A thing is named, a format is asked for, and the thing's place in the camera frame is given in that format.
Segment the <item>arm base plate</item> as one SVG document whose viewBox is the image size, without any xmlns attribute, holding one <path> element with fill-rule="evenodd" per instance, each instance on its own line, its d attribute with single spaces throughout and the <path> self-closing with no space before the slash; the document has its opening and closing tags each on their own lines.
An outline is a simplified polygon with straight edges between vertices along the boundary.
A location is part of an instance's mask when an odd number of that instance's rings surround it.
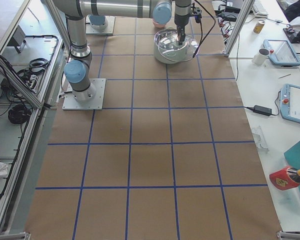
<svg viewBox="0 0 300 240">
<path fill-rule="evenodd" d="M 71 85 L 64 95 L 62 109 L 65 111 L 102 110 L 106 88 L 105 78 L 90 78 L 90 87 L 83 91 L 73 91 Z"/>
<path fill-rule="evenodd" d="M 105 36 L 112 36 L 114 33 L 114 24 L 116 18 L 114 16 L 105 16 L 108 21 L 108 26 L 105 29 L 97 30 L 92 28 L 90 25 L 89 15 L 85 19 L 85 26 L 86 26 L 86 34 L 87 35 L 105 35 Z"/>
</svg>

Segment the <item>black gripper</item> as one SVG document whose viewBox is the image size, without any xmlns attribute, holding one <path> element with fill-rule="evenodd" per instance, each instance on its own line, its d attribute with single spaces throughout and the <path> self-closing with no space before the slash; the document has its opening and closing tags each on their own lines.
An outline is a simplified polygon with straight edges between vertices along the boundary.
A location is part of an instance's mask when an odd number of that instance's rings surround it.
<svg viewBox="0 0 300 240">
<path fill-rule="evenodd" d="M 189 23 L 189 15 L 174 14 L 174 23 L 177 29 L 178 44 L 182 45 L 185 41 L 185 27 Z"/>
</svg>

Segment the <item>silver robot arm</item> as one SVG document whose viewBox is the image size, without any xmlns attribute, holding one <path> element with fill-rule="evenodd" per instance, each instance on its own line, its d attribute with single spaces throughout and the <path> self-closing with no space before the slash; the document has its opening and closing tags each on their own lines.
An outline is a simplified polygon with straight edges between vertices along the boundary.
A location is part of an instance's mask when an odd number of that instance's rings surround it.
<svg viewBox="0 0 300 240">
<path fill-rule="evenodd" d="M 104 15 L 89 15 L 90 25 L 96 30 L 103 30 L 108 26 L 108 20 Z"/>
<path fill-rule="evenodd" d="M 177 0 L 174 8 L 170 0 L 55 0 L 53 3 L 66 17 L 72 60 L 65 65 L 64 74 L 77 102 L 91 100 L 96 95 L 96 87 L 89 79 L 92 54 L 86 38 L 86 16 L 147 18 L 163 26 L 174 16 L 180 47 L 192 15 L 190 0 Z"/>
</svg>

